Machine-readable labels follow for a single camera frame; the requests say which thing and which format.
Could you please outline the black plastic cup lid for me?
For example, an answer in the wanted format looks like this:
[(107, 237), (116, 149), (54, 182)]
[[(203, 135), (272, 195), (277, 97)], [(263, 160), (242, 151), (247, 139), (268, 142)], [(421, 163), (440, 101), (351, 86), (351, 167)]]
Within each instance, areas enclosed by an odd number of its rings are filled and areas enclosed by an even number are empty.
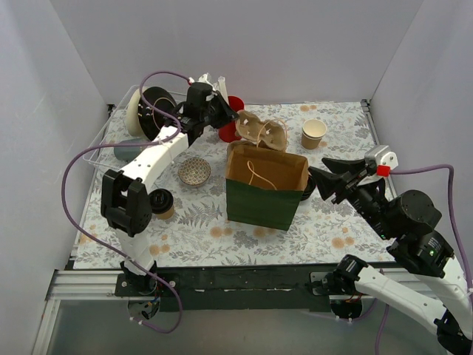
[(173, 208), (174, 197), (167, 189), (155, 189), (149, 194), (149, 202), (153, 213), (165, 214)]

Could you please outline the single brown pulp cup carrier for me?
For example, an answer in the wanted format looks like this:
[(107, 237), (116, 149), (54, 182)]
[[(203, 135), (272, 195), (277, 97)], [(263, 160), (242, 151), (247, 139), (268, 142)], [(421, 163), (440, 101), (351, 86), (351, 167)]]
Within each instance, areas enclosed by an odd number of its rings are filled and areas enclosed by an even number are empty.
[(257, 147), (265, 147), (279, 152), (287, 149), (287, 125), (280, 119), (262, 121), (255, 114), (240, 110), (235, 121), (236, 132)]

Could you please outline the green paper bag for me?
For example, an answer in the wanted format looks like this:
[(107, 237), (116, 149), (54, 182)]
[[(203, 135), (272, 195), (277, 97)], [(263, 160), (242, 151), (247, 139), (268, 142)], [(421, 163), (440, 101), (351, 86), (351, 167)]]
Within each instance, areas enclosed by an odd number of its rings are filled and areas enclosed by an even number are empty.
[(228, 219), (288, 231), (308, 175), (308, 160), (302, 155), (236, 145), (225, 172)]

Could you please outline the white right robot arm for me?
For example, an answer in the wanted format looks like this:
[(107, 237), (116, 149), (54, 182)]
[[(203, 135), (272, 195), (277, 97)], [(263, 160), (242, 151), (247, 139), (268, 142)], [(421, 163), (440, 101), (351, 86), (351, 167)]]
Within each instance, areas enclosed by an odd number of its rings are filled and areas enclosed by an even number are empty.
[(472, 277), (436, 230), (442, 214), (432, 199), (408, 190), (388, 199), (385, 181), (394, 164), (325, 158), (310, 167), (322, 200), (349, 203), (371, 229), (388, 240), (397, 263), (381, 272), (347, 254), (324, 277), (312, 277), (314, 294), (367, 295), (400, 311), (434, 334), (448, 354), (472, 353)]

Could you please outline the brown paper coffee cup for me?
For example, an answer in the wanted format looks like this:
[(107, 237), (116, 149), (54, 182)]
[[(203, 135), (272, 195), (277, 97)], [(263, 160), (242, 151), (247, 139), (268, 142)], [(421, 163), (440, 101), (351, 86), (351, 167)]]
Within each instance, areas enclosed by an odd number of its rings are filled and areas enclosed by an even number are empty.
[(160, 220), (168, 220), (174, 215), (174, 207), (170, 206), (169, 208), (163, 209), (162, 211), (158, 211), (155, 214)]

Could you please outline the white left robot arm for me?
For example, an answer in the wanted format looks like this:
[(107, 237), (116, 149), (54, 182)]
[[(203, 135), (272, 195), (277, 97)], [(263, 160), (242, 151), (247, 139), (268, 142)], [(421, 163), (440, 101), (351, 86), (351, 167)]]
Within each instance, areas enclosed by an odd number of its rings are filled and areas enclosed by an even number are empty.
[(154, 259), (144, 235), (151, 218), (149, 194), (168, 165), (187, 150), (207, 126), (219, 129), (237, 118), (222, 94), (206, 82), (190, 84), (177, 103), (160, 87), (138, 89), (126, 111), (130, 135), (145, 135), (147, 147), (121, 170), (108, 170), (102, 180), (101, 215), (119, 238), (123, 267), (134, 274), (132, 287), (148, 296), (157, 287), (150, 273)]

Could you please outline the stack of brown paper cups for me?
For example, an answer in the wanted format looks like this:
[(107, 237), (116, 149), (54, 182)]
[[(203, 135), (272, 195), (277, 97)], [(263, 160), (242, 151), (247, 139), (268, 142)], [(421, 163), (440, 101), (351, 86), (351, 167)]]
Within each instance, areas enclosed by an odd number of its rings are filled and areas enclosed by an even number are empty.
[(305, 121), (302, 126), (302, 146), (308, 150), (316, 149), (326, 131), (327, 126), (323, 121), (318, 119)]

